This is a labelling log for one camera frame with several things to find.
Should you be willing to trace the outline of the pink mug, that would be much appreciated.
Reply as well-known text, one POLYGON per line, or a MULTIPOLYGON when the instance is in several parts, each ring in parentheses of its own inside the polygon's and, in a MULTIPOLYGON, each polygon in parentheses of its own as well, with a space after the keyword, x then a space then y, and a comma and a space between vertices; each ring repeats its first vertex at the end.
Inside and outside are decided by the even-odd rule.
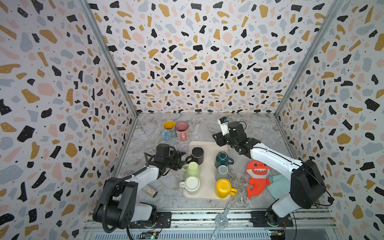
POLYGON ((189 137, 189 125, 186 122, 179 122, 176 124, 176 131, 178 139, 182 142, 188 140, 189 137))

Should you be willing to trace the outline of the black mug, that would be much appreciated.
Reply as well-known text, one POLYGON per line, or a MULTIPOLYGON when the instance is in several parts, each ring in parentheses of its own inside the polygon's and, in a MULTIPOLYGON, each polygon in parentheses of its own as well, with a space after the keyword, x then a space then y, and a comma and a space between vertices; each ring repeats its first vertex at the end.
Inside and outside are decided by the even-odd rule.
POLYGON ((186 164, 192 162, 202 165, 204 162, 204 149, 201 147, 194 147, 191 151, 191 155, 186 158, 186 164))

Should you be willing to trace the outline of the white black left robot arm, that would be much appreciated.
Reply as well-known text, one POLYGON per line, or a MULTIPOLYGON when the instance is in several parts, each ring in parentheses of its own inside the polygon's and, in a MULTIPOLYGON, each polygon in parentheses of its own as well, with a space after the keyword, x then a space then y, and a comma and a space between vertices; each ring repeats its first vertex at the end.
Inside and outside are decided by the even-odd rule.
POLYGON ((101 223, 107 234, 134 223, 149 228, 155 226, 158 223, 157 207, 137 203, 138 191, 169 171, 180 170, 185 163, 182 161, 185 154, 168 144, 159 144, 154 155, 144 153, 146 163, 143 168, 123 178, 106 180, 93 211, 93 221, 101 223))

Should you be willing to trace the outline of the blue patterned mug yellow inside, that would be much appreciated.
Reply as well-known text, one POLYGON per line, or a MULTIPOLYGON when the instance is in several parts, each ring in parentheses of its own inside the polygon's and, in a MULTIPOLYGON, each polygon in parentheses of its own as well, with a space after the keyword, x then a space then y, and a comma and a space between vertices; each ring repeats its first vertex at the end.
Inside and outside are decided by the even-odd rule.
POLYGON ((163 125, 164 131, 162 133, 162 139, 164 141, 172 140, 177 137, 176 123, 173 121, 167 121, 163 125))

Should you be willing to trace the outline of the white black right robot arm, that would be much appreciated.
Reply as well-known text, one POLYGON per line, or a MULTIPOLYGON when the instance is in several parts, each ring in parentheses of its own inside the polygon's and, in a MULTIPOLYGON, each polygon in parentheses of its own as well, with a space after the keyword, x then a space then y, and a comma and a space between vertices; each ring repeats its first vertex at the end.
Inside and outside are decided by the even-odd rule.
POLYGON ((261 141, 248 138, 241 122, 229 122, 226 117, 218 120, 219 133, 213 134, 218 146, 229 145, 239 155, 259 161, 278 171, 290 181, 290 191, 267 208, 260 223, 278 226, 284 217, 298 209, 310 209, 327 192, 316 163, 302 162, 285 156, 264 145, 261 141))

